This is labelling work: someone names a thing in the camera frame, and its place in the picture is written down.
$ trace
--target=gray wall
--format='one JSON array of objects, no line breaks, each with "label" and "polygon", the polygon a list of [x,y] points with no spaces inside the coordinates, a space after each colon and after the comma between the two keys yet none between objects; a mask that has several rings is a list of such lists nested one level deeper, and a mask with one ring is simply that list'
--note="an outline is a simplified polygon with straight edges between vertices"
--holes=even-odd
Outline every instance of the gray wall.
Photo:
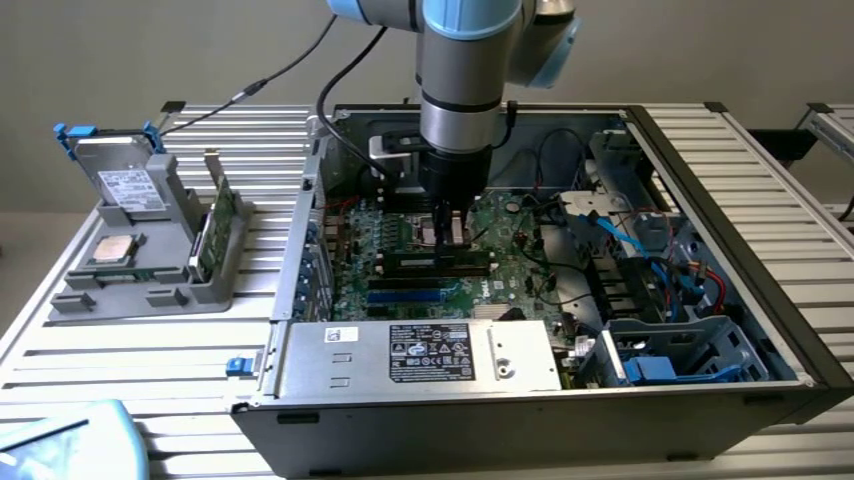
[{"label": "gray wall", "polygon": [[[854,102],[849,0],[576,0],[567,74],[531,101],[723,101],[748,126],[793,124],[807,101]],[[286,62],[328,18],[322,0],[0,0],[0,210],[83,211],[93,195],[50,139],[58,122],[132,127],[168,99],[217,102]],[[308,103],[366,43],[340,22],[256,103]],[[412,93],[412,38],[393,32],[334,101]],[[854,169],[797,169],[841,201]]]}]

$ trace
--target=white sticker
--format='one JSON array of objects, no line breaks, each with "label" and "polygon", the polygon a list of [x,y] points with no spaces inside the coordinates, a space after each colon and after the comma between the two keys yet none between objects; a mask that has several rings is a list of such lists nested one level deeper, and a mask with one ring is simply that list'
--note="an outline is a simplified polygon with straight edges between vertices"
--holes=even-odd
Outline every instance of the white sticker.
[{"label": "white sticker", "polygon": [[161,212],[162,199],[145,170],[97,172],[112,198],[125,212]]},{"label": "white sticker", "polygon": [[358,327],[342,327],[342,328],[326,328],[324,342],[340,343],[340,342],[357,342],[358,341]]}]

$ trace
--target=warning label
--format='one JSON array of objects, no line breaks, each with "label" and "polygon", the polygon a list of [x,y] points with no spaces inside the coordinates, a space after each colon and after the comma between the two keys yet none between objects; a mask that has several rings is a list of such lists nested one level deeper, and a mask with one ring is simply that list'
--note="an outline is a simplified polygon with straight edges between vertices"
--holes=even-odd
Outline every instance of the warning label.
[{"label": "warning label", "polygon": [[394,383],[474,379],[465,323],[389,326],[388,376]]},{"label": "warning label", "polygon": [[160,212],[165,210],[145,170],[100,171],[106,190],[125,212]]}]

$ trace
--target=motherboard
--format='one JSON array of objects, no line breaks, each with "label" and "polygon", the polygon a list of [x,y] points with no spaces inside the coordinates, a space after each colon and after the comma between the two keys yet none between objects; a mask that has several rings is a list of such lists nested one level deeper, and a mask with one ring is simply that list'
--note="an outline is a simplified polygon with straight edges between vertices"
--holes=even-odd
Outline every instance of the motherboard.
[{"label": "motherboard", "polygon": [[476,200],[464,224],[453,218],[450,228],[466,248],[440,268],[429,213],[389,213],[374,200],[333,205],[333,321],[504,317],[557,328],[548,272],[513,241],[536,236],[525,201],[497,191]]}]

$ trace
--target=robotic arm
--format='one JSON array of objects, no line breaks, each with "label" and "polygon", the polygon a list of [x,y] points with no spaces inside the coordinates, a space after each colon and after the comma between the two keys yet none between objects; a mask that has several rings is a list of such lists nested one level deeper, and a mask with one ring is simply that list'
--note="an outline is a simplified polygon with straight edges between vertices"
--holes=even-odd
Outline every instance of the robotic arm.
[{"label": "robotic arm", "polygon": [[436,231],[486,186],[504,84],[549,88],[579,21],[571,0],[328,0],[338,16],[417,34],[418,183]]}]

